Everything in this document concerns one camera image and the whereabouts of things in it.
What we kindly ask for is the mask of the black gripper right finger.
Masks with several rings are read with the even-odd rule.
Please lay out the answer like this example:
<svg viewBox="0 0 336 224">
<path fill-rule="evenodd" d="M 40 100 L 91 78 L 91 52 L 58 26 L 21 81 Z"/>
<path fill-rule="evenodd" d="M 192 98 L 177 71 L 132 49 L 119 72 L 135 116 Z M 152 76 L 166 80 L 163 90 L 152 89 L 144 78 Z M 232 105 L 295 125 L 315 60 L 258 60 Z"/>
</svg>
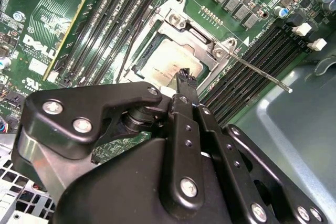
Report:
<svg viewBox="0 0 336 224">
<path fill-rule="evenodd" d="M 205 205 L 191 223 L 327 223 L 323 211 L 238 127 L 221 128 L 188 78 L 199 125 Z"/>
</svg>

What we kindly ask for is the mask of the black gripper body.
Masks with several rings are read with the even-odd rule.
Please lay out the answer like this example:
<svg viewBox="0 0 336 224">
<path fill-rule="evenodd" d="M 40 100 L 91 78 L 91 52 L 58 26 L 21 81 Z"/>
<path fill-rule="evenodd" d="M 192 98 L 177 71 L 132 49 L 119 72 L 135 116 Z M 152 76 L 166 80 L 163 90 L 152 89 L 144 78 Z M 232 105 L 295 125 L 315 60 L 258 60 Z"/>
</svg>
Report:
<svg viewBox="0 0 336 224">
<path fill-rule="evenodd" d="M 63 193 L 53 223 L 230 223 L 210 158 L 202 157 L 205 202 L 191 219 L 163 208 L 159 184 L 165 140 L 145 141 L 79 177 Z"/>
</svg>

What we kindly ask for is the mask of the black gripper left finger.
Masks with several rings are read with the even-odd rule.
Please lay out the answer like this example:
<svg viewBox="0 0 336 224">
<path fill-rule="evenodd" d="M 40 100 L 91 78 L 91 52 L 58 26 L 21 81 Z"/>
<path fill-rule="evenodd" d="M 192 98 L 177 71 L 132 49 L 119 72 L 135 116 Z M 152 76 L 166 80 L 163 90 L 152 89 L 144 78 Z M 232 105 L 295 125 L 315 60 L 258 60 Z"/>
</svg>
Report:
<svg viewBox="0 0 336 224">
<path fill-rule="evenodd" d="M 165 140 L 159 200 L 167 212 L 198 212 L 205 202 L 200 127 L 188 98 L 187 69 L 169 97 L 147 82 L 38 91 L 23 106 L 15 150 L 55 205 L 79 177 L 157 138 Z"/>
</svg>

